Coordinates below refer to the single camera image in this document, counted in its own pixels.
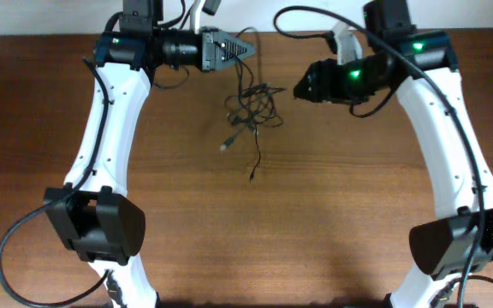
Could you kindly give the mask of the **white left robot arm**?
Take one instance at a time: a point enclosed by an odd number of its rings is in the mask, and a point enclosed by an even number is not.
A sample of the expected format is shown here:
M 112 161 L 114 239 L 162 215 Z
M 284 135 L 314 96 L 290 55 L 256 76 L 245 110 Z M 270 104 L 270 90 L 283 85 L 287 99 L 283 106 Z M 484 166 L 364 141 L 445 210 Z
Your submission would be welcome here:
M 92 108 L 74 164 L 61 188 L 49 188 L 46 214 L 63 243 L 101 277 L 114 307 L 158 307 L 141 257 L 144 212 L 128 198 L 128 161 L 142 106 L 157 67 L 224 70 L 254 47 L 217 27 L 203 27 L 218 1 L 196 0 L 187 30 L 163 26 L 160 1 L 126 1 L 95 44 Z

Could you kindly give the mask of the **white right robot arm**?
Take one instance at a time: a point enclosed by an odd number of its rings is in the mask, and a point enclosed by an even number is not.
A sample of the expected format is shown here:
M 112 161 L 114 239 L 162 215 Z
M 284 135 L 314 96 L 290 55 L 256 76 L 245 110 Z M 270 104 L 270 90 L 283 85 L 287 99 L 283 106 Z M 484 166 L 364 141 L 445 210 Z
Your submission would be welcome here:
M 388 89 L 406 111 L 429 170 L 437 218 L 409 234 L 413 266 L 387 307 L 443 307 L 493 262 L 493 175 L 462 96 L 457 56 L 445 32 L 421 33 L 404 1 L 371 1 L 362 29 L 339 18 L 326 34 L 333 56 L 314 62 L 294 95 L 354 108 Z

